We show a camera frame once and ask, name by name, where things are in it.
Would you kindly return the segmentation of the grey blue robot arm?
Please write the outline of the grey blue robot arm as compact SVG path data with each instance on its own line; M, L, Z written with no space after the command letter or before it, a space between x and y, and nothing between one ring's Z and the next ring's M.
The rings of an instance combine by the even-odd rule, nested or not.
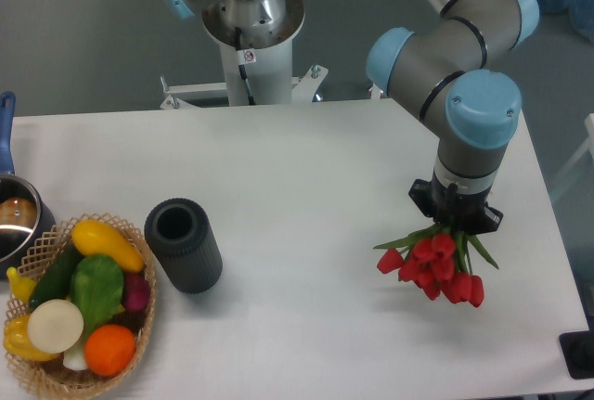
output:
M163 0L181 18L200 13L219 45L233 106L291 101L292 41L303 26L303 0ZM487 201L522 108L522 96L490 62L530 36L536 0L428 0L441 17L429 34L383 34L366 73L387 97L438 137L433 176L410 198L440 224L480 235L502 215Z

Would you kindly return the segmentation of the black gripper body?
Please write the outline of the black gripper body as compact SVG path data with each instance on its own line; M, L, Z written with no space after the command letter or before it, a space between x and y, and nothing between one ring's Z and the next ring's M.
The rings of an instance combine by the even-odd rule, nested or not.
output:
M489 190L463 194L457 184L444 187L436 178L416 179L408 196L435 223L448 224L469 235L481 235L497 231L503 219L503 213L487 202Z

